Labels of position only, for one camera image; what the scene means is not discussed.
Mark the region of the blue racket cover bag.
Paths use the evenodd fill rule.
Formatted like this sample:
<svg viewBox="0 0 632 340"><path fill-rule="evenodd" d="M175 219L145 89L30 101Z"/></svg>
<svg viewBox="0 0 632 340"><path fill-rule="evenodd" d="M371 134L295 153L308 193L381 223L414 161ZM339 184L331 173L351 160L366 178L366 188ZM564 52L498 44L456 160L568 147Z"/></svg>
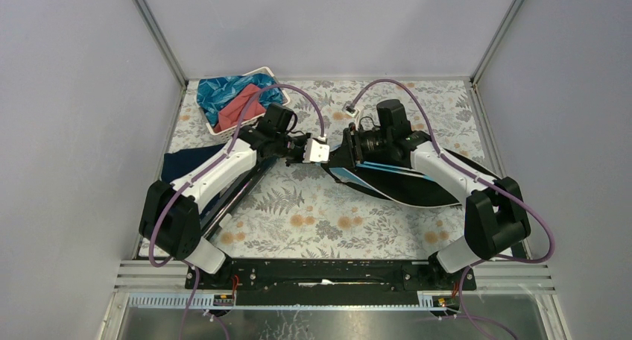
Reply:
<svg viewBox="0 0 632 340"><path fill-rule="evenodd" d="M353 167L333 162L321 167L336 183L374 198L428 209L459 205L431 177L385 158L368 159Z"/></svg>

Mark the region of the black shuttlecock tube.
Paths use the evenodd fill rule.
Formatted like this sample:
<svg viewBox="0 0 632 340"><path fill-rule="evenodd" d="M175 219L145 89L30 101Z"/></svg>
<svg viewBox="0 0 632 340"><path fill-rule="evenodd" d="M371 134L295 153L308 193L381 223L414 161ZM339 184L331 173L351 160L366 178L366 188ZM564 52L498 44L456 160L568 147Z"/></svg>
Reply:
<svg viewBox="0 0 632 340"><path fill-rule="evenodd" d="M221 221L241 203L278 160L278 157L273 157L259 161L252 170L239 175L216 200L211 201L200 220L203 238L209 240L219 231Z"/></svg>

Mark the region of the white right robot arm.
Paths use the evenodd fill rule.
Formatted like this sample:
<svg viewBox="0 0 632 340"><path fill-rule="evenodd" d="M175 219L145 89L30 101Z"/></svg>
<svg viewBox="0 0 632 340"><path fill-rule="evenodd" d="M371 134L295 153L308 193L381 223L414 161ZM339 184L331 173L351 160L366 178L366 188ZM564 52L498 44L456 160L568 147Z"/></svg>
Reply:
<svg viewBox="0 0 632 340"><path fill-rule="evenodd" d="M441 148L429 132L414 131L405 108L396 99L378 103L379 125L365 130L351 123L337 150L351 169L383 166L387 171L423 174L465 209L464 234L431 256L427 277L446 289L457 271L500 255L531 233L518 183L495 179Z"/></svg>

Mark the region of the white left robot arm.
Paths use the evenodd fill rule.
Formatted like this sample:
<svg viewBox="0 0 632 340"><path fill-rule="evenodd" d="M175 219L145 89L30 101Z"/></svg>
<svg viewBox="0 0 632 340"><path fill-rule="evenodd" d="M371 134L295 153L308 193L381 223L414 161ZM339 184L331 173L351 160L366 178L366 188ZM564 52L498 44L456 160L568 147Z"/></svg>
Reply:
<svg viewBox="0 0 632 340"><path fill-rule="evenodd" d="M291 109L275 104L255 126L237 130L237 136L218 153L171 182L155 181L148 189L139 234L173 259L199 268L215 289L225 287L231 269L226 255L203 237L202 210L235 180L263 160L283 157L302 163L319 142L309 133L292 136Z"/></svg>

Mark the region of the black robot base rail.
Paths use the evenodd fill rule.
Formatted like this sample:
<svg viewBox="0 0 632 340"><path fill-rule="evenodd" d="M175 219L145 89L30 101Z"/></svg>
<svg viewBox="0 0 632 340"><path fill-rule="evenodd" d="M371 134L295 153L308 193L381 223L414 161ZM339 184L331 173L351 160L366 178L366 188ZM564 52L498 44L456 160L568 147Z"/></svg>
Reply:
<svg viewBox="0 0 632 340"><path fill-rule="evenodd" d="M226 291L239 306L419 306L421 292L449 296L477 288L472 271L447 274L437 261L228 258L186 289Z"/></svg>

